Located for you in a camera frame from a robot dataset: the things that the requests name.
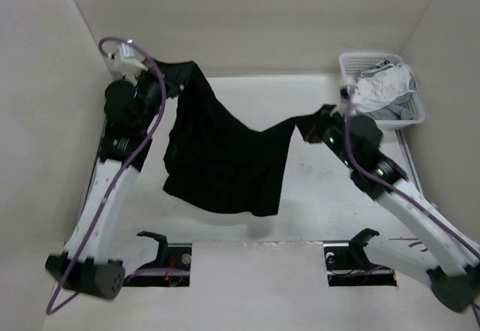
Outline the black tank top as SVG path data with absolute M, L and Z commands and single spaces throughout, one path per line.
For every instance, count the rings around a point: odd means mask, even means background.
M 276 215 L 293 132 L 299 130 L 308 138 L 320 113 L 294 116 L 255 131 L 216 98 L 195 62 L 157 66 L 168 89 L 184 87 L 163 157 L 168 173 L 164 191 L 217 214 Z

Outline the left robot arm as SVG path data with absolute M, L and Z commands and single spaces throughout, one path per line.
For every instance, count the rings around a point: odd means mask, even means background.
M 127 193 L 132 188 L 161 119 L 160 108 L 183 90 L 183 81 L 140 71 L 135 81 L 111 82 L 105 92 L 106 126 L 95 174 L 81 216 L 61 254 L 50 254 L 46 271 L 65 290 L 111 300 L 148 265 L 158 270 L 168 261 L 163 235 L 141 231 L 130 248 L 112 254 L 110 244 Z

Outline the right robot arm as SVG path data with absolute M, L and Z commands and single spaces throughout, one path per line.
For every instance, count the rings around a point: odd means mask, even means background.
M 380 151 L 383 133 L 365 115 L 323 105 L 298 126 L 306 143 L 323 143 L 349 170 L 357 189 L 393 214 L 421 248 L 398 245 L 365 228 L 348 246 L 353 266 L 386 266 L 424 284 L 449 310 L 462 313 L 479 297 L 479 245 L 467 239 L 425 199 L 406 172 Z

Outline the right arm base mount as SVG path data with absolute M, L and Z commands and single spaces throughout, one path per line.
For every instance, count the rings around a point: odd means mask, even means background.
M 366 228 L 350 240 L 323 243 L 329 287 L 397 287 L 393 269 L 371 263 L 365 253 L 368 243 L 380 233 Z

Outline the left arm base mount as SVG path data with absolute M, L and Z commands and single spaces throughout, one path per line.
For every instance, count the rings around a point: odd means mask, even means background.
M 125 271 L 124 287 L 189 287 L 193 245 L 169 243 L 159 233 L 141 231 L 138 240 L 146 248 L 133 254 L 133 264 Z

